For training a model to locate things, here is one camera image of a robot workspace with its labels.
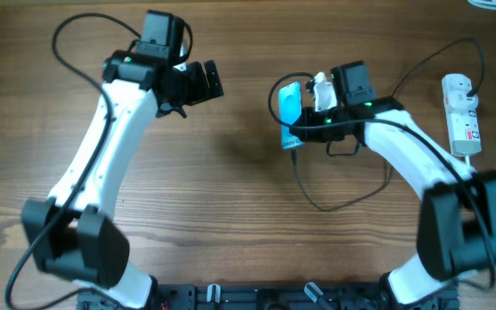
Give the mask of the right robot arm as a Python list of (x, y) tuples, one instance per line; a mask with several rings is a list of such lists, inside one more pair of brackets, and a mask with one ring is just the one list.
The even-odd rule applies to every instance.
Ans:
[(488, 270), (496, 282), (496, 171), (478, 172), (424, 133), (392, 96), (378, 97), (362, 61), (307, 74), (279, 90), (282, 146), (356, 138), (386, 159), (421, 201), (416, 253), (381, 280), (389, 305), (408, 309)]

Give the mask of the teal Galaxy smartphone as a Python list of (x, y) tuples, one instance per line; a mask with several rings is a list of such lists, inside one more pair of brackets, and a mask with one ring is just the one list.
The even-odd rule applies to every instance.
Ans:
[[(301, 84), (295, 81), (278, 92), (280, 120), (293, 125), (301, 116)], [(281, 146), (284, 151), (302, 146), (303, 142), (289, 128), (281, 126)]]

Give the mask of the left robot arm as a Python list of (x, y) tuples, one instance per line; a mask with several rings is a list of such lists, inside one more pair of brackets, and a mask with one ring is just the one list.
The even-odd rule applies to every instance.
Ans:
[(157, 118), (222, 96), (213, 61), (190, 62), (194, 43), (182, 18), (150, 10), (127, 50), (105, 60), (96, 112), (67, 172), (44, 201), (21, 214), (37, 269), (77, 284), (120, 309), (168, 309), (155, 277), (129, 258), (113, 222), (118, 191), (146, 128)]

